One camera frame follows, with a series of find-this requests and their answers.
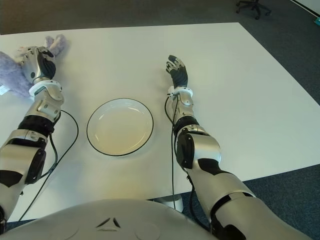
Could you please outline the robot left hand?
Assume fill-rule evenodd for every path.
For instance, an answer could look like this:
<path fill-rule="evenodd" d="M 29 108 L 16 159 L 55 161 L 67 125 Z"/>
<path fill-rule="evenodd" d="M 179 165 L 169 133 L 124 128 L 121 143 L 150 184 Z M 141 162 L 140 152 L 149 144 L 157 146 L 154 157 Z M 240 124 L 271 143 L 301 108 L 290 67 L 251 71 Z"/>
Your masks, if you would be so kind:
<path fill-rule="evenodd" d="M 26 79 L 35 85 L 41 79 L 51 80 L 56 73 L 55 56 L 47 47 L 31 46 L 22 55 L 21 69 Z"/>

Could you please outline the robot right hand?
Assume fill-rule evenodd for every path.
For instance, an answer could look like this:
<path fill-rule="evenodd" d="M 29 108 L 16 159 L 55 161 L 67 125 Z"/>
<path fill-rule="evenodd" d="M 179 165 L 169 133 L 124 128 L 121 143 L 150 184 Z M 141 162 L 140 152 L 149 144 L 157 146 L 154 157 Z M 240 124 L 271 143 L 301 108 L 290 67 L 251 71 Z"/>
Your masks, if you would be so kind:
<path fill-rule="evenodd" d="M 171 76 L 174 88 L 188 86 L 188 73 L 180 58 L 169 55 L 165 70 Z"/>

